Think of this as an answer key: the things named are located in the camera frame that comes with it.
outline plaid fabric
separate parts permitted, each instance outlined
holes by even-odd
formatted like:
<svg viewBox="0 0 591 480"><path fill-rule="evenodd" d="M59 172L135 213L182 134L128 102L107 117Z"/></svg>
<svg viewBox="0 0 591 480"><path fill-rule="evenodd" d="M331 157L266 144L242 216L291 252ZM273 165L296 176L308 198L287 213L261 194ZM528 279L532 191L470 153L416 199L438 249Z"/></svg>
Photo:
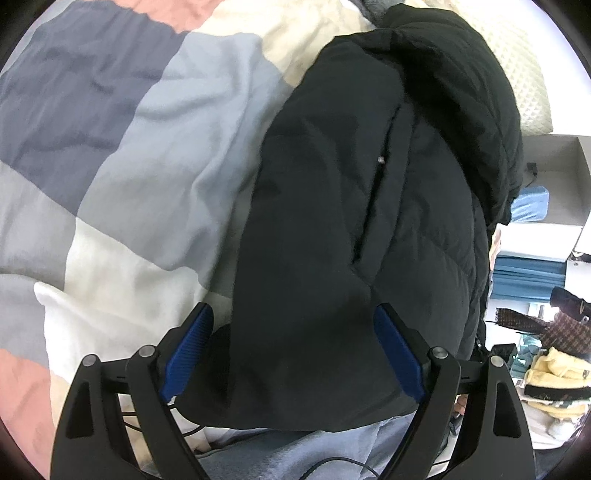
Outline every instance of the plaid fabric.
<svg viewBox="0 0 591 480"><path fill-rule="evenodd" d="M570 355L588 355L591 353L591 327L558 312L540 336L540 341L543 348L553 346Z"/></svg>
<svg viewBox="0 0 591 480"><path fill-rule="evenodd" d="M520 332L533 333L534 335L544 333L548 327L548 323L542 319L530 317L529 315L524 315L523 313L510 309L497 309L496 322L497 325L502 327Z"/></svg>

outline blue curtain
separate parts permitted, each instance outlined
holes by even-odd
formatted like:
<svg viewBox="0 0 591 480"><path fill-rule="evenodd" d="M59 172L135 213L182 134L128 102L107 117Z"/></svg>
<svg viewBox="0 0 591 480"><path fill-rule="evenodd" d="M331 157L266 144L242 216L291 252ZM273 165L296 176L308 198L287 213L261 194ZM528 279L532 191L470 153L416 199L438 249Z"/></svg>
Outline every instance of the blue curtain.
<svg viewBox="0 0 591 480"><path fill-rule="evenodd" d="M492 299L548 303L554 287L563 287L566 263L498 257L492 273Z"/></svg>

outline gray fabric panel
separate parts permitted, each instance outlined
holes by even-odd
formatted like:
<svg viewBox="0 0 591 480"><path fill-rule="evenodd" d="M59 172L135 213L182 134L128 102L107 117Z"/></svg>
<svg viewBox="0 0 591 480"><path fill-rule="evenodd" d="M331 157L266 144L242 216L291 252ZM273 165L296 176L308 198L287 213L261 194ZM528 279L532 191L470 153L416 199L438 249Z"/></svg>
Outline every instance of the gray fabric panel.
<svg viewBox="0 0 591 480"><path fill-rule="evenodd" d="M45 307L35 297L35 280L0 273L0 348L49 368Z"/></svg>
<svg viewBox="0 0 591 480"><path fill-rule="evenodd" d="M75 1L0 77L0 160L76 214L184 34L111 1Z"/></svg>
<svg viewBox="0 0 591 480"><path fill-rule="evenodd" d="M194 269L208 287L236 195L291 90L262 55L260 37L188 34L99 169L79 217L165 270Z"/></svg>
<svg viewBox="0 0 591 480"><path fill-rule="evenodd" d="M0 162L0 273L63 290L75 230L70 212Z"/></svg>

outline blue towel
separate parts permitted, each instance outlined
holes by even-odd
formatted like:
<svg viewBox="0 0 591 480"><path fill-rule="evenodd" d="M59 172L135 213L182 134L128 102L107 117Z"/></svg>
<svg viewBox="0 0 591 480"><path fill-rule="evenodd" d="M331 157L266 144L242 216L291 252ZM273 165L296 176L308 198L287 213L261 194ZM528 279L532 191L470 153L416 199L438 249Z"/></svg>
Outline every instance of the blue towel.
<svg viewBox="0 0 591 480"><path fill-rule="evenodd" d="M540 222L548 214L550 192L544 187L527 187L511 205L511 223Z"/></svg>

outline dark blue fabric panel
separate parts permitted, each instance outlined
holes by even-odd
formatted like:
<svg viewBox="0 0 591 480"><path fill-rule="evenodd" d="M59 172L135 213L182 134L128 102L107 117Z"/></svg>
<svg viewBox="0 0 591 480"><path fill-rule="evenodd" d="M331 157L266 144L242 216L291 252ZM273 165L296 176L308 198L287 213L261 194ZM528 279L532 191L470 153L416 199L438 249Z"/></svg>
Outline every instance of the dark blue fabric panel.
<svg viewBox="0 0 591 480"><path fill-rule="evenodd" d="M0 77L0 160L76 214L185 34L111 1L76 1Z"/></svg>

